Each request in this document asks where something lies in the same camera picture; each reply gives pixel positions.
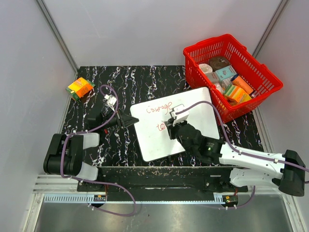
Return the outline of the white whiteboard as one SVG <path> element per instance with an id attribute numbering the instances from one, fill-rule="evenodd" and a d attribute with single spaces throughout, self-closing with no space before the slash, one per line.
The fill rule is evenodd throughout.
<path id="1" fill-rule="evenodd" d="M 170 138 L 168 125 L 174 128 L 187 122 L 202 135 L 218 139 L 216 116 L 209 102 L 209 89 L 200 87 L 132 105 L 130 113 L 138 119 L 134 128 L 142 159 L 150 162 L 184 151 L 176 139 Z"/>

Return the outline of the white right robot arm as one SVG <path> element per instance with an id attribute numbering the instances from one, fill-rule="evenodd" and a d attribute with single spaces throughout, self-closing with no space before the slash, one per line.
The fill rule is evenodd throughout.
<path id="1" fill-rule="evenodd" d="M 286 150 L 281 154 L 237 147 L 229 141 L 202 135 L 201 131 L 186 120 L 176 123 L 175 119 L 170 118 L 165 122 L 165 126 L 171 140 L 177 140 L 186 153 L 204 164 L 234 165 L 263 174 L 260 178 L 256 174 L 245 178 L 238 177 L 235 171 L 231 171 L 219 180 L 224 191 L 231 191 L 236 186 L 266 184 L 277 187 L 288 195 L 305 195 L 306 166 L 299 154 L 293 150 Z"/>

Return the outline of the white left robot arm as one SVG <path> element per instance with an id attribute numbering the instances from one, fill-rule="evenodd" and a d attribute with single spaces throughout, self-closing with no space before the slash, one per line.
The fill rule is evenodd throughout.
<path id="1" fill-rule="evenodd" d="M 103 189 L 105 180 L 98 175 L 98 168 L 83 162 L 84 150 L 99 146 L 109 128 L 118 127 L 124 129 L 137 122 L 139 122 L 138 118 L 118 110 L 115 116 L 102 128 L 91 133 L 74 135 L 69 138 L 64 155 L 63 174 L 88 180 L 88 186 L 94 191 Z M 66 137 L 65 134 L 60 133 L 53 135 L 43 162 L 43 170 L 46 174 L 60 175 L 62 149 Z"/>

